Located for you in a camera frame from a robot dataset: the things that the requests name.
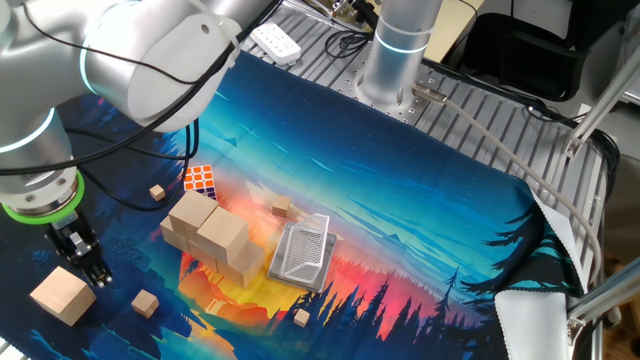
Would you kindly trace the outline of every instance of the metal pole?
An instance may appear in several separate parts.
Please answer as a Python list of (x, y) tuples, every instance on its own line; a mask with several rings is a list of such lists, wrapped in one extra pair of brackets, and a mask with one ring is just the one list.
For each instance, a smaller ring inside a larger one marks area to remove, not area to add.
[(569, 143), (565, 149), (565, 155), (573, 158), (580, 150), (582, 144), (591, 136), (598, 125), (609, 114), (615, 104), (618, 103), (627, 89), (633, 85), (640, 75), (640, 47), (631, 55), (631, 58), (622, 67), (618, 75), (613, 79), (604, 94), (598, 99), (582, 123), (571, 133)]
[(640, 292), (640, 258), (569, 306), (568, 318), (588, 323)]

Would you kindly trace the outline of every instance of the black chair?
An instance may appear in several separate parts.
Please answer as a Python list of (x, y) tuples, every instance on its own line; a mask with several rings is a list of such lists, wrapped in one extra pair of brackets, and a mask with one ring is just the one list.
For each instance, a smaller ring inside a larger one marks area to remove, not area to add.
[(552, 101), (580, 87), (589, 49), (640, 0), (573, 0), (566, 39), (502, 14), (484, 14), (469, 33), (459, 64)]

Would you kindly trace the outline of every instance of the cable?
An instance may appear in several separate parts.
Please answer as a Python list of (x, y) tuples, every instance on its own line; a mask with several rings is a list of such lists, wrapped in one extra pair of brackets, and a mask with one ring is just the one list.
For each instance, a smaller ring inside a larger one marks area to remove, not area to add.
[(453, 48), (451, 48), (450, 53), (453, 54), (456, 49), (464, 42), (464, 40), (466, 38), (469, 37), (469, 34), (471, 34), (471, 32), (473, 31), (473, 29), (476, 27), (476, 22), (478, 22), (478, 9), (475, 8), (475, 6), (469, 4), (468, 2), (464, 1), (464, 0), (459, 0), (461, 3), (467, 5), (468, 7), (470, 7), (473, 10), (473, 25), (471, 25), (471, 28), (469, 29), (469, 31), (467, 31), (467, 33), (462, 37), (462, 39), (460, 39), (460, 41), (458, 41)]
[(158, 119), (154, 120), (147, 127), (144, 127), (131, 135), (129, 138), (114, 144), (113, 146), (108, 147), (107, 149), (97, 151), (93, 154), (86, 155), (82, 158), (63, 161), (56, 164), (36, 166), (36, 167), (28, 167), (28, 168), (14, 168), (14, 169), (0, 169), (0, 176), (11, 176), (11, 175), (26, 175), (26, 174), (34, 174), (34, 173), (42, 173), (54, 170), (61, 170), (65, 168), (69, 168), (72, 166), (78, 166), (82, 164), (86, 164), (91, 161), (102, 159), (108, 155), (115, 153), (116, 151), (125, 148), (128, 145), (131, 145), (135, 141), (142, 138), (144, 135), (150, 133), (158, 126), (162, 125), (165, 121), (175, 115), (182, 107), (184, 107), (199, 91), (200, 89), (207, 83), (208, 79), (215, 75), (226, 62), (227, 57), (234, 50), (232, 44), (229, 44), (225, 51), (216, 59), (216, 61), (211, 65), (211, 67), (200, 77), (199, 81), (194, 84), (186, 94), (180, 98), (171, 108), (169, 108), (166, 112), (164, 112)]
[[(260, 14), (260, 16), (258, 16), (256, 20), (247, 27), (247, 29), (242, 31), (236, 37), (238, 42), (242, 42), (256, 26), (259, 26), (261, 23), (268, 20), (275, 13), (275, 10), (278, 8), (278, 6), (281, 3), (282, 1), (273, 1), (270, 6), (265, 8), (265, 10)], [(158, 119), (154, 120), (147, 127), (142, 128), (138, 132), (134, 133), (129, 138), (122, 140), (117, 144), (114, 144), (106, 149), (97, 151), (93, 154), (84, 156), (82, 158), (74, 159), (74, 160), (63, 161), (56, 164), (28, 167), (28, 168), (0, 169), (0, 176), (28, 175), (28, 174), (34, 174), (34, 173), (66, 169), (72, 166), (78, 166), (78, 165), (86, 164), (91, 161), (102, 159), (106, 156), (109, 156), (115, 153), (116, 151), (122, 148), (125, 148), (131, 145), (135, 141), (142, 138), (144, 135), (150, 133), (151, 131), (156, 129), (158, 126), (162, 125), (165, 121), (167, 121), (173, 115), (175, 115), (178, 111), (180, 111), (180, 109), (182, 109), (189, 101), (191, 101), (191, 99), (200, 91), (200, 89), (202, 89), (202, 87), (207, 83), (207, 81), (213, 75), (215, 75), (218, 71), (220, 71), (220, 69), (224, 66), (224, 64), (227, 61), (227, 58), (233, 52), (233, 50), (234, 50), (234, 46), (233, 44), (230, 43), (227, 46), (227, 48), (222, 52), (222, 54), (220, 54), (220, 56), (218, 56), (218, 58), (213, 62), (213, 64), (211, 64), (209, 69), (207, 69), (207, 71), (200, 76), (200, 78), (180, 99), (178, 99), (167, 111), (165, 111), (162, 115), (160, 115)]]
[(179, 195), (182, 193), (182, 189), (184, 188), (184, 179), (185, 176), (187, 175), (187, 169), (189, 168), (189, 159), (192, 157), (191, 154), (193, 153), (195, 155), (195, 153), (198, 151), (198, 143), (200, 142), (200, 124), (199, 124), (199, 120), (196, 119), (193, 122), (193, 137), (194, 137), (194, 148), (193, 150), (190, 151), (191, 148), (191, 132), (189, 130), (190, 125), (188, 125), (185, 129), (187, 131), (187, 136), (186, 136), (186, 149), (185, 149), (185, 155), (180, 157), (180, 160), (184, 160), (184, 165), (183, 165), (183, 170), (182, 170), (182, 174), (180, 176), (180, 180), (179, 180), (179, 186), (178, 188), (173, 192), (173, 195), (171, 195), (170, 198), (165, 198), (163, 200), (161, 200), (161, 203), (159, 205), (156, 206), (151, 206), (151, 207), (147, 207), (147, 206), (140, 206), (137, 204), (134, 204), (128, 200), (123, 199), (122, 197), (120, 197), (119, 195), (117, 195), (113, 190), (109, 189), (104, 183), (102, 183), (100, 180), (98, 180), (98, 178), (93, 175), (86, 167), (80, 165), (78, 166), (78, 170), (89, 180), (91, 180), (91, 182), (93, 182), (96, 187), (98, 187), (98, 189), (102, 190), (105, 194), (107, 194), (109, 197), (111, 197), (113, 200), (119, 202), (120, 204), (131, 208), (133, 210), (137, 210), (137, 211), (141, 211), (141, 212), (154, 212), (154, 211), (158, 211), (161, 209), (164, 209), (168, 206), (171, 206), (175, 203), (175, 201), (179, 198)]
[[(116, 144), (118, 141), (114, 140), (112, 138), (109, 138), (107, 136), (101, 135), (101, 134), (96, 134), (87, 130), (82, 130), (82, 129), (74, 129), (74, 128), (64, 128), (65, 131), (67, 132), (67, 134), (74, 134), (74, 135), (81, 135), (81, 136), (86, 136), (86, 137), (90, 137), (90, 138), (94, 138), (100, 141), (104, 141), (104, 142), (108, 142), (111, 144)], [(196, 155), (196, 152), (198, 147), (198, 143), (194, 144), (194, 150), (192, 150), (189, 153), (189, 158), (193, 159), (193, 157)], [(125, 147), (128, 150), (137, 152), (139, 154), (143, 154), (143, 155), (148, 155), (148, 156), (153, 156), (153, 157), (157, 157), (160, 159), (168, 159), (168, 160), (184, 160), (184, 156), (173, 156), (173, 155), (166, 155), (166, 154), (161, 154), (161, 153), (157, 153), (157, 152), (153, 152), (153, 151), (148, 151), (145, 149), (141, 149), (135, 146), (126, 146)]]
[[(373, 40), (373, 33), (365, 33), (354, 30), (341, 30), (331, 34), (324, 42), (324, 50), (327, 55), (334, 59), (348, 58), (354, 54), (357, 54)], [(338, 48), (340, 52), (337, 54), (331, 52), (331, 46), (339, 41)]]
[(68, 41), (65, 41), (65, 40), (62, 40), (62, 39), (58, 39), (57, 37), (55, 37), (55, 36), (53, 36), (51, 34), (48, 34), (44, 30), (40, 29), (40, 27), (38, 25), (36, 25), (36, 23), (31, 18), (31, 14), (29, 12), (29, 9), (28, 9), (26, 3), (22, 3), (21, 5), (22, 5), (22, 9), (24, 10), (24, 16), (27, 18), (27, 21), (29, 21), (29, 24), (31, 26), (33, 26), (33, 28), (36, 29), (36, 31), (39, 32), (42, 36), (44, 36), (46, 38), (49, 38), (49, 39), (51, 39), (51, 40), (53, 40), (55, 42), (58, 42), (58, 43), (63, 44), (63, 45), (70, 46), (72, 48), (76, 48), (76, 49), (80, 49), (80, 50), (86, 50), (86, 51), (90, 51), (90, 52), (93, 52), (93, 53), (96, 53), (96, 54), (100, 54), (100, 55), (108, 56), (108, 57), (111, 57), (111, 58), (114, 58), (114, 59), (118, 59), (118, 60), (121, 60), (121, 61), (125, 61), (125, 62), (128, 62), (128, 63), (144, 66), (144, 67), (149, 68), (149, 69), (151, 69), (153, 71), (156, 71), (156, 72), (158, 72), (158, 73), (160, 73), (160, 74), (162, 74), (162, 75), (164, 75), (164, 76), (170, 78), (171, 80), (176, 81), (176, 82), (178, 82), (180, 84), (193, 85), (193, 84), (198, 82), (198, 80), (195, 80), (195, 81), (181, 80), (181, 79), (169, 74), (168, 72), (156, 67), (156, 66), (153, 66), (151, 64), (147, 64), (147, 63), (142, 62), (142, 61), (128, 59), (128, 58), (125, 58), (125, 57), (122, 57), (122, 56), (118, 56), (118, 55), (114, 55), (114, 54), (108, 53), (106, 51), (92, 49), (92, 48), (85, 47), (85, 46), (78, 45), (78, 44), (74, 44), (74, 43), (71, 43), (71, 42), (68, 42)]
[(574, 350), (573, 352), (574, 359), (581, 359), (580, 355), (582, 354), (584, 349), (587, 348), (587, 344), (591, 344), (591, 342), (588, 341), (588, 338), (591, 337), (591, 335), (593, 335), (594, 331), (596, 331), (598, 326), (600, 326), (600, 323), (607, 317), (608, 313), (609, 312), (607, 311), (606, 313), (600, 315), (596, 320), (593, 321), (592, 324), (590, 324), (589, 329), (587, 331), (583, 330), (582, 334), (580, 334), (582, 343), (577, 349)]
[(329, 10), (329, 8), (324, 6), (324, 4), (320, 3), (318, 0), (302, 0), (302, 1), (306, 3), (310, 8), (315, 10), (318, 14), (328, 18), (333, 18), (333, 14), (331, 13), (331, 10)]
[(589, 113), (586, 112), (584, 114), (580, 114), (578, 116), (574, 116), (574, 117), (571, 117), (571, 118), (564, 118), (563, 117), (563, 118), (560, 118), (560, 119), (549, 119), (549, 118), (544, 118), (544, 117), (541, 117), (541, 116), (538, 116), (538, 115), (534, 114), (533, 110), (535, 110), (535, 109), (533, 108), (533, 106), (525, 106), (524, 110), (526, 110), (529, 113), (529, 115), (534, 119), (537, 119), (537, 120), (540, 120), (540, 121), (544, 121), (544, 122), (551, 122), (551, 123), (565, 123), (565, 122), (570, 122), (570, 121), (576, 121), (576, 120), (580, 120), (580, 119), (584, 118), (585, 116), (589, 115)]
[(598, 241), (598, 237), (593, 231), (593, 228), (589, 224), (589, 221), (585, 219), (582, 213), (576, 209), (576, 207), (569, 201), (564, 195), (562, 195), (558, 190), (556, 190), (553, 186), (547, 183), (542, 177), (540, 177), (535, 171), (533, 171), (527, 164), (525, 164), (518, 156), (516, 156), (508, 147), (506, 147), (498, 138), (496, 138), (492, 133), (490, 133), (487, 129), (485, 129), (480, 123), (478, 123), (471, 115), (467, 114), (461, 107), (451, 102), (449, 99), (444, 100), (444, 104), (451, 107), (455, 110), (458, 115), (466, 119), (469, 124), (471, 124), (474, 128), (479, 130), (482, 135), (484, 135), (487, 139), (493, 142), (498, 149), (503, 151), (516, 165), (518, 165), (522, 170), (524, 170), (527, 175), (531, 176), (533, 180), (535, 180), (540, 186), (542, 186), (545, 190), (547, 190), (551, 195), (553, 195), (560, 203), (569, 209), (569, 211), (573, 214), (573, 216), (578, 219), (578, 222), (585, 229), (587, 233), (587, 237), (589, 238), (589, 245), (591, 250), (593, 251), (593, 262), (594, 269), (591, 273), (590, 283), (594, 282), (598, 273), (600, 272), (600, 268), (602, 267), (602, 253), (600, 251), (600, 242)]

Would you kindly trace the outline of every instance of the rubik's cube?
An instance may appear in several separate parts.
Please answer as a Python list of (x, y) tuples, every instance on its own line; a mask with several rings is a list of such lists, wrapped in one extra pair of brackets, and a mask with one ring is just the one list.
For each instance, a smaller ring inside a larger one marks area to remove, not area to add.
[(194, 166), (187, 169), (187, 176), (184, 178), (184, 189), (195, 190), (214, 200), (217, 200), (216, 187), (213, 182), (213, 171), (211, 165)]

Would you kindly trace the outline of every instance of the large wooden block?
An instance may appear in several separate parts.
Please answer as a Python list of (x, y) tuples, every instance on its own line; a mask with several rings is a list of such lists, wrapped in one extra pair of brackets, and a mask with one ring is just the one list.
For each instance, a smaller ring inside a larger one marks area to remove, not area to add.
[(251, 241), (242, 247), (229, 265), (218, 261), (218, 273), (234, 283), (247, 288), (264, 264), (264, 250)]
[(151, 197), (155, 201), (160, 201), (164, 199), (164, 196), (165, 196), (164, 189), (160, 185), (156, 185), (151, 189), (149, 189), (149, 194), (151, 194)]
[(276, 201), (273, 203), (273, 207), (271, 208), (271, 213), (276, 216), (287, 217), (289, 205), (291, 205), (290, 198), (278, 195)]
[(160, 305), (158, 298), (146, 290), (140, 290), (138, 296), (131, 302), (133, 310), (147, 319), (153, 315), (158, 305)]
[(195, 191), (187, 191), (169, 211), (173, 231), (195, 240), (198, 229), (218, 207), (218, 202)]
[(190, 254), (187, 238), (180, 234), (176, 234), (173, 231), (173, 226), (171, 226), (171, 220), (168, 216), (160, 223), (160, 231), (162, 232), (162, 237), (167, 244), (182, 250), (182, 252)]
[(191, 256), (194, 259), (196, 259), (196, 260), (200, 261), (201, 263), (205, 264), (210, 270), (218, 272), (218, 262), (216, 261), (216, 258), (214, 258), (212, 255), (202, 251), (202, 249), (200, 249), (198, 244), (196, 244), (193, 241), (189, 240), (189, 250), (191, 251)]
[(89, 285), (59, 266), (33, 290), (31, 297), (69, 326), (73, 326), (96, 300)]
[(305, 327), (307, 326), (307, 322), (309, 321), (309, 316), (310, 315), (308, 312), (299, 309), (296, 312), (296, 316), (293, 318), (293, 322), (300, 327)]
[(247, 241), (247, 222), (223, 208), (217, 208), (198, 230), (197, 245), (218, 263), (233, 261)]

